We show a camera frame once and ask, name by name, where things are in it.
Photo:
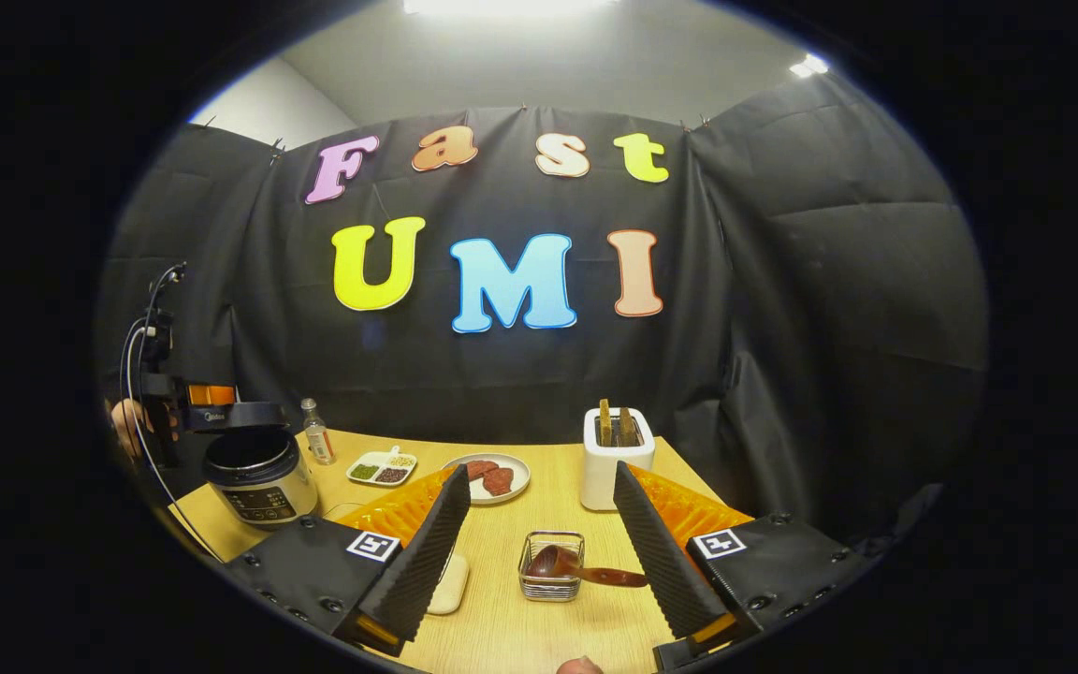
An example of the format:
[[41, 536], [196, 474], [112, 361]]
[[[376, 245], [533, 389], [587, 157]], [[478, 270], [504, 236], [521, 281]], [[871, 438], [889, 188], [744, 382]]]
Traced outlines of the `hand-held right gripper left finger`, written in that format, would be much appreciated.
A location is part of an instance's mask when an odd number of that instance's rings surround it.
[[465, 465], [338, 521], [302, 515], [226, 563], [236, 584], [330, 638], [401, 655], [470, 509]]

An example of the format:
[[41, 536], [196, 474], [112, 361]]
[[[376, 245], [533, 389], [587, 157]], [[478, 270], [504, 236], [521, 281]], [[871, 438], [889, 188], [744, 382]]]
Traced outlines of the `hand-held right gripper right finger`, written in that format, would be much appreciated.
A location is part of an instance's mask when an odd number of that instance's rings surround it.
[[659, 670], [685, 670], [803, 619], [871, 559], [796, 515], [750, 518], [628, 463], [613, 503], [672, 639]]

